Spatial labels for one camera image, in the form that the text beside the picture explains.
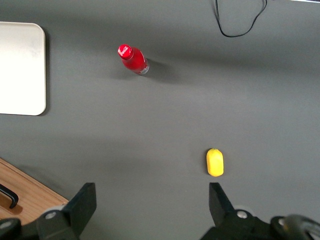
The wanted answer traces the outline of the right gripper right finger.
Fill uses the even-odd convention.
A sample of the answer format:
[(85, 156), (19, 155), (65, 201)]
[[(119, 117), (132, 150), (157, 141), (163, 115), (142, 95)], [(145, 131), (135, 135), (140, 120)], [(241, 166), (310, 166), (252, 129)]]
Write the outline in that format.
[(202, 240), (272, 240), (270, 224), (244, 209), (236, 209), (221, 185), (209, 184), (209, 211), (214, 222)]

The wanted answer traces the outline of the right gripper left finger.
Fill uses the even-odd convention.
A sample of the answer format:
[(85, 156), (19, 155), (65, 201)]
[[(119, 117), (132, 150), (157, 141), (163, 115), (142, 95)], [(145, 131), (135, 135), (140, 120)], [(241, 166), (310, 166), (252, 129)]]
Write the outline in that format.
[(78, 240), (97, 208), (96, 185), (85, 183), (62, 208), (45, 212), (36, 222), (40, 240)]

